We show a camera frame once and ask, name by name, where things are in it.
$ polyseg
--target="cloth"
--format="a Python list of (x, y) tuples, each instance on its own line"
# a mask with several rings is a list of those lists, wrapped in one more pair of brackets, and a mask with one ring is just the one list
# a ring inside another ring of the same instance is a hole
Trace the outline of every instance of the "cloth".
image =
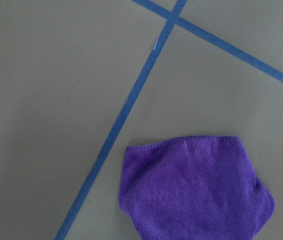
[(143, 240), (251, 240), (275, 208), (237, 136), (128, 146), (118, 200)]

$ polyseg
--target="gray floor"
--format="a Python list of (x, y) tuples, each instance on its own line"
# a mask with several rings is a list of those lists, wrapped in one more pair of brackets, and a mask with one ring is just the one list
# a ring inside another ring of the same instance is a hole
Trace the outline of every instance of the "gray floor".
[[(181, 16), (283, 72), (283, 1)], [(54, 238), (164, 24), (130, 0), (0, 2), (0, 240)], [(241, 137), (276, 201), (255, 239), (282, 240), (283, 83), (178, 26), (67, 239), (140, 239), (117, 202), (124, 150), (186, 135)]]

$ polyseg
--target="purple towel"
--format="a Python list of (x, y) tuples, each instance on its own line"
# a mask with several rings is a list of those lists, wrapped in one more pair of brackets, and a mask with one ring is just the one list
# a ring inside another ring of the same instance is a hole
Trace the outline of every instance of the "purple towel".
[(275, 208), (236, 136), (128, 146), (118, 199), (143, 240), (251, 240)]

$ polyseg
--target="fabric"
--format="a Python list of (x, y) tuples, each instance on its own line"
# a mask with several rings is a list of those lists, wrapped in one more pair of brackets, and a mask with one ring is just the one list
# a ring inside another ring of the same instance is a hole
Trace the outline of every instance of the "fabric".
[(118, 200), (143, 240), (251, 240), (275, 208), (236, 136), (128, 146)]

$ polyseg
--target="blue tape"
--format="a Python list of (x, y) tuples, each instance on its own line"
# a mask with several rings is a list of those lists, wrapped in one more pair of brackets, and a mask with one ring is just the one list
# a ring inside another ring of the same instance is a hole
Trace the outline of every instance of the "blue tape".
[(163, 29), (161, 30), (161, 33), (159, 34), (156, 46), (147, 58), (135, 84), (133, 85), (128, 95), (127, 101), (123, 105), (114, 125), (112, 126), (108, 134), (107, 139), (105, 140), (101, 150), (99, 151), (94, 166), (92, 167), (90, 173), (83, 182), (73, 204), (71, 205), (68, 214), (55, 237), (55, 240), (64, 240), (67, 233), (69, 232), (79, 210), (81, 209), (90, 189), (92, 188), (92, 185), (98, 173), (100, 172), (109, 152), (111, 151), (118, 134), (120, 133), (129, 113), (131, 112), (138, 95), (140, 94), (154, 64), (156, 63), (157, 58), (159, 57), (169, 35), (171, 34), (173, 27), (176, 24), (176, 21), (179, 15), (181, 14), (186, 1), (187, 0), (178, 0), (176, 2), (172, 12), (170, 13), (167, 19), (166, 24), (164, 25)]
[[(133, 1), (147, 8), (148, 10), (160, 15), (163, 18), (166, 19), (168, 18), (167, 15), (169, 15), (169, 11), (157, 5), (156, 3), (153, 3), (150, 0), (133, 0)], [(216, 47), (226, 51), (227, 53), (233, 55), (234, 57), (244, 61), (245, 63), (259, 69), (260, 71), (270, 75), (271, 77), (283, 83), (283, 72), (253, 57), (252, 55), (249, 55), (248, 53), (220, 39), (219, 37), (209, 33), (208, 31), (205, 31), (204, 29), (196, 26), (195, 24), (185, 20), (182, 17), (178, 18), (176, 25), (182, 27), (183, 29), (191, 32), (197, 37), (215, 45)]]

